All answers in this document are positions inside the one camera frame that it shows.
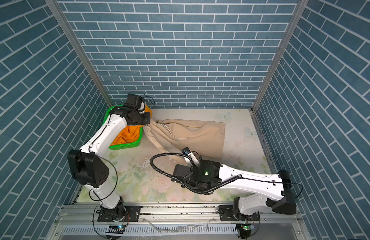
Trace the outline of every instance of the floral tablecloth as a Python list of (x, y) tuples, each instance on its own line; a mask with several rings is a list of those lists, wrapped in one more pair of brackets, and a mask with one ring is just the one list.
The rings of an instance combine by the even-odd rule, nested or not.
[[(264, 152), (258, 140), (255, 127), (246, 109), (153, 109), (154, 119), (188, 119), (225, 122), (225, 143), (221, 163), (228, 166), (257, 173), (270, 173)], [(105, 158), (111, 161), (118, 175), (118, 193), (125, 202), (199, 202), (199, 201), (232, 201), (239, 196), (230, 190), (216, 190), (211, 195), (195, 194), (170, 181), (154, 171), (149, 160), (159, 154), (158, 149), (143, 135), (138, 147), (112, 151), (108, 149)], [(157, 158), (156, 165), (169, 173), (176, 164), (169, 156)], [(115, 184), (115, 171), (110, 164), (110, 180)], [(88, 189), (83, 188), (78, 202), (92, 202)]]

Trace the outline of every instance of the metal vent grille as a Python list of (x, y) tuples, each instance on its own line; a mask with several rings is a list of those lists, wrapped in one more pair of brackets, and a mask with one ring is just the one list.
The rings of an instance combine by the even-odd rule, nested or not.
[[(120, 236), (162, 236), (176, 234), (237, 234), (235, 224), (217, 223), (200, 225), (184, 225), (184, 224), (156, 224), (153, 228), (149, 224), (138, 224), (137, 226), (128, 226), (123, 234), (113, 233)], [(110, 229), (109, 225), (96, 227), (98, 233), (104, 235), (106, 232), (116, 232), (117, 230)], [(63, 235), (96, 235), (92, 225), (67, 225), (63, 228)]]

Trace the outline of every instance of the black cable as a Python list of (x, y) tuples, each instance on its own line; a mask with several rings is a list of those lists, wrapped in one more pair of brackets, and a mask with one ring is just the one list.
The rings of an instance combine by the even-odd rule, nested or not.
[(192, 152), (197, 153), (198, 157), (200, 158), (200, 161), (202, 161), (202, 156), (201, 156), (198, 152), (196, 152), (196, 151), (191, 151), (190, 153), (192, 153)]
[(214, 193), (214, 190), (213, 191), (211, 191), (211, 192), (208, 192), (208, 193), (204, 193), (204, 195), (211, 195), (211, 194), (213, 194)]
[(246, 178), (246, 177), (242, 177), (243, 179), (246, 179), (246, 180), (253, 180), (253, 181), (258, 181), (258, 182), (269, 182), (269, 183), (278, 183), (278, 184), (295, 184), (295, 185), (300, 185), (301, 186), (301, 190), (300, 190), (300, 193), (295, 196), (295, 198), (298, 198), (298, 196), (300, 196), (300, 194), (303, 192), (303, 189), (304, 189), (304, 186), (302, 184), (299, 184), (299, 183), (296, 183), (296, 182), (272, 182), (272, 181), (264, 181), (264, 180), (257, 180), (257, 179), (251, 179), (251, 178)]
[(255, 220), (253, 219), (253, 217), (252, 217), (252, 216), (249, 216), (249, 217), (252, 219), (253, 226), (255, 226), (255, 227), (256, 227)]
[(299, 184), (299, 183), (291, 183), (291, 184), (297, 184), (297, 185), (301, 186), (301, 190), (300, 190), (299, 194), (297, 196), (295, 196), (295, 198), (298, 198), (298, 196), (300, 196), (300, 194), (303, 192), (304, 186), (302, 184)]
[(124, 223), (122, 223), (122, 227), (127, 227), (129, 225), (129, 212), (127, 212), (127, 213), (128, 213), (128, 222), (126, 223), (126, 225), (124, 225)]
[(96, 139), (94, 139), (94, 141), (93, 142), (91, 142), (91, 145), (93, 145), (93, 143), (102, 135), (102, 133), (105, 131), (105, 128), (108, 126), (108, 124), (109, 124), (109, 122), (111, 121), (111, 116), (109, 115), (109, 120), (108, 120), (108, 123), (105, 125), (105, 127), (104, 127), (104, 129), (102, 129), (102, 131), (101, 131), (101, 133), (100, 133), (100, 135), (98, 135), (97, 137), (96, 137)]
[(149, 102), (151, 102), (153, 105), (156, 105), (156, 101), (154, 101), (154, 99), (152, 97), (149, 97), (148, 95), (144, 94), (143, 92), (140, 92), (140, 91), (131, 91), (129, 93), (139, 93), (139, 94), (142, 94), (145, 96), (145, 98), (148, 98), (149, 99)]
[(96, 192), (95, 192), (95, 191), (93, 191), (93, 193), (94, 193), (94, 195), (96, 195), (96, 197), (97, 197), (98, 199), (100, 199), (100, 197), (96, 194)]
[(91, 220), (91, 222), (93, 223), (94, 231), (97, 233), (97, 235), (98, 235), (98, 236), (103, 237), (103, 238), (105, 238), (105, 239), (109, 240), (109, 238), (107, 238), (107, 237), (104, 237), (104, 236), (100, 235), (100, 234), (97, 232), (96, 227), (94, 226), (94, 214), (96, 213), (96, 208), (97, 208), (97, 207), (100, 207), (100, 205), (98, 205), (98, 206), (96, 206), (96, 207), (94, 208), (94, 211), (93, 211), (93, 219)]
[(177, 182), (181, 183), (182, 185), (184, 185), (188, 190), (194, 192), (194, 193), (197, 193), (197, 194), (207, 194), (211, 191), (214, 191), (216, 189), (219, 189), (220, 187), (223, 187), (231, 182), (234, 182), (235, 180), (238, 180), (238, 179), (242, 179), (242, 177), (240, 175), (238, 176), (234, 176), (226, 181), (223, 181), (222, 183), (220, 183), (219, 185), (216, 185), (214, 187), (211, 187), (209, 189), (205, 189), (205, 190), (202, 190), (202, 191), (197, 191), (197, 190), (194, 190), (192, 188), (190, 188), (188, 185), (184, 184), (184, 182), (182, 180), (180, 180), (178, 177), (175, 177), (167, 172), (164, 172), (163, 170), (159, 169), (158, 167), (156, 167), (153, 163), (153, 160), (157, 157), (163, 157), (163, 156), (182, 156), (182, 157), (186, 157), (190, 160), (190, 162), (192, 164), (194, 164), (194, 162), (192, 161), (192, 158), (189, 157), (188, 155), (185, 155), (185, 154), (182, 154), (182, 153), (177, 153), (177, 152), (166, 152), (166, 153), (160, 153), (160, 154), (157, 154), (157, 155), (154, 155), (153, 157), (150, 158), (150, 165), (153, 167), (154, 170), (158, 171), (159, 173), (161, 173), (162, 175), (166, 176), (166, 177), (170, 177), (171, 179), (174, 179), (176, 180)]
[(103, 160), (105, 160), (105, 161), (107, 161), (108, 163), (110, 163), (111, 165), (112, 165), (112, 167), (114, 168), (114, 170), (115, 170), (115, 185), (114, 185), (114, 188), (113, 188), (113, 190), (112, 190), (112, 192), (111, 193), (109, 193), (109, 195), (107, 195), (106, 197), (104, 197), (104, 198), (102, 198), (102, 199), (100, 199), (99, 197), (98, 197), (98, 195), (91, 189), (90, 191), (93, 191), (94, 192), (94, 194), (98, 197), (98, 199), (97, 200), (95, 200), (95, 199), (92, 199), (91, 198), (91, 196), (90, 196), (90, 191), (89, 191), (89, 197), (90, 197), (90, 199), (92, 199), (93, 201), (102, 201), (103, 199), (106, 199), (107, 197), (109, 197), (113, 192), (114, 192), (114, 190), (115, 190), (115, 188), (117, 187), (117, 183), (118, 183), (118, 174), (117, 174), (117, 170), (115, 169), (115, 166), (109, 161), (109, 160), (107, 160), (107, 159), (105, 159), (105, 158), (103, 158), (103, 157), (100, 157), (100, 156), (98, 156), (98, 155), (96, 155), (97, 157), (99, 157), (99, 158), (101, 158), (101, 159), (103, 159)]

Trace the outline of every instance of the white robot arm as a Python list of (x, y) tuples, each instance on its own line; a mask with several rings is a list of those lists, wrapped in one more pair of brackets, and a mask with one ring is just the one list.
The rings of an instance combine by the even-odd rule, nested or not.
[[(107, 221), (122, 221), (125, 208), (123, 200), (114, 192), (108, 180), (109, 169), (102, 162), (105, 151), (111, 142), (127, 125), (150, 123), (150, 113), (145, 113), (145, 101), (142, 97), (128, 94), (123, 106), (115, 106), (105, 123), (79, 150), (68, 153), (72, 177), (90, 189), (90, 197), (101, 201), (101, 213)], [(177, 164), (173, 175), (168, 174), (153, 163), (156, 157), (183, 156), (187, 166)], [(197, 194), (212, 194), (216, 189), (234, 189), (245, 193), (255, 193), (234, 201), (237, 213), (252, 215), (254, 212), (272, 210), (281, 214), (295, 214), (296, 204), (291, 192), (291, 182), (287, 171), (277, 174), (257, 174), (231, 168), (212, 161), (198, 160), (186, 147), (181, 153), (163, 153), (151, 158), (154, 170), (179, 182)]]
[(109, 220), (123, 220), (123, 200), (114, 192), (108, 180), (109, 168), (102, 162), (105, 151), (115, 137), (127, 125), (150, 123), (150, 113), (145, 113), (145, 101), (142, 97), (128, 94), (122, 106), (115, 106), (105, 123), (79, 150), (68, 153), (68, 162), (72, 177), (85, 185), (91, 198), (101, 201), (101, 211)]
[[(177, 164), (173, 174), (166, 173), (154, 165), (161, 156), (183, 156), (187, 166)], [(255, 193), (249, 197), (236, 198), (233, 210), (236, 215), (252, 215), (255, 212), (274, 211), (280, 214), (295, 214), (295, 197), (291, 191), (289, 173), (281, 170), (277, 174), (258, 174), (242, 171), (225, 164), (203, 161), (186, 147), (180, 153), (163, 153), (153, 156), (150, 165), (154, 170), (178, 182), (182, 187), (197, 194), (212, 194), (216, 189), (231, 189), (243, 193)]]

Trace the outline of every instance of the orange cloth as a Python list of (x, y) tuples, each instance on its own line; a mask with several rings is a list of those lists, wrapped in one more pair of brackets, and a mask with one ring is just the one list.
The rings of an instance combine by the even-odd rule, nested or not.
[[(148, 106), (145, 107), (145, 112), (150, 113), (150, 117), (152, 117), (152, 111)], [(115, 137), (113, 142), (111, 143), (112, 145), (119, 145), (119, 144), (124, 144), (124, 143), (132, 143), (138, 140), (140, 137), (140, 128), (143, 125), (136, 125), (136, 126), (129, 126), (127, 125), (118, 135)]]

